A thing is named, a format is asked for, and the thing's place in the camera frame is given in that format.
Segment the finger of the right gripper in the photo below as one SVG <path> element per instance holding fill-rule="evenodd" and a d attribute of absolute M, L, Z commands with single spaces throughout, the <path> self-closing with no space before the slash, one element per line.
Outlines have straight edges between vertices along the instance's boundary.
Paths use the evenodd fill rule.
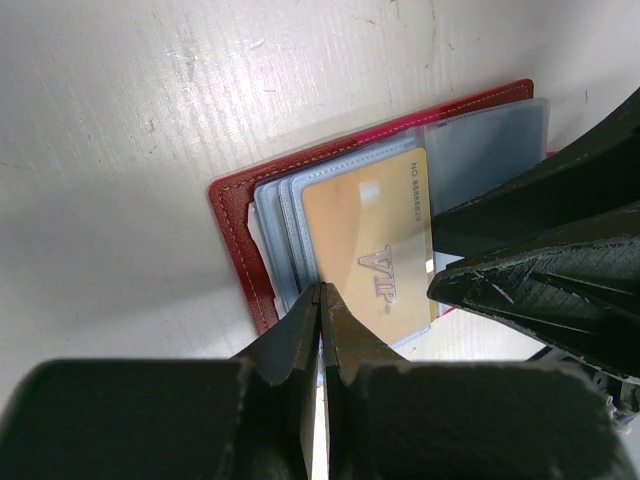
<path fill-rule="evenodd" d="M 639 205 L 449 264 L 430 299 L 618 378 L 639 375 Z"/>
<path fill-rule="evenodd" d="M 434 250 L 469 257 L 639 200 L 639 93 L 580 138 L 435 216 Z"/>

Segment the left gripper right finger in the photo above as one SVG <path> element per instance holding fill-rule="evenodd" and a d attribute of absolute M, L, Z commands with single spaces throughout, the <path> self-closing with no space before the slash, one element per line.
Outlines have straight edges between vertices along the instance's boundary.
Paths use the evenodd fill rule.
<path fill-rule="evenodd" d="M 411 362 L 320 287 L 333 479 L 635 479 L 577 367 Z"/>

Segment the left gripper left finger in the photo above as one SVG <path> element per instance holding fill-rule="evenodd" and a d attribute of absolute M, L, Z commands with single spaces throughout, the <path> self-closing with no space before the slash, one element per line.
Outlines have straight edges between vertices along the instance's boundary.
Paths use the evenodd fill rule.
<path fill-rule="evenodd" d="M 307 479 L 320 290 L 228 359 L 58 359 L 1 417 L 5 479 Z"/>

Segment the gold VIP credit card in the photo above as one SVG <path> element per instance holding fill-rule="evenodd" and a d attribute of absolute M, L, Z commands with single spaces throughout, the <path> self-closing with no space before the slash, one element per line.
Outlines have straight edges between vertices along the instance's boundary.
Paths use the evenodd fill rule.
<path fill-rule="evenodd" d="M 437 314 L 427 154 L 413 148 L 305 187 L 302 204 L 321 280 L 390 345 Z"/>

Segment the red leather card holder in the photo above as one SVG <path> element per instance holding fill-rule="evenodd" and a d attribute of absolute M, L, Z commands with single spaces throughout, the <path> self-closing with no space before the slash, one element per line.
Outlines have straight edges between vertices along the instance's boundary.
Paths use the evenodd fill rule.
<path fill-rule="evenodd" d="M 320 165 L 342 155 L 382 141 L 411 127 L 424 126 L 534 97 L 534 82 L 524 78 L 431 108 L 412 112 L 355 133 L 344 134 L 292 154 L 263 161 L 215 180 L 208 190 L 209 201 L 227 251 L 259 335 L 279 320 L 275 293 L 248 228 L 249 204 L 257 185 L 279 179 L 304 168 Z"/>

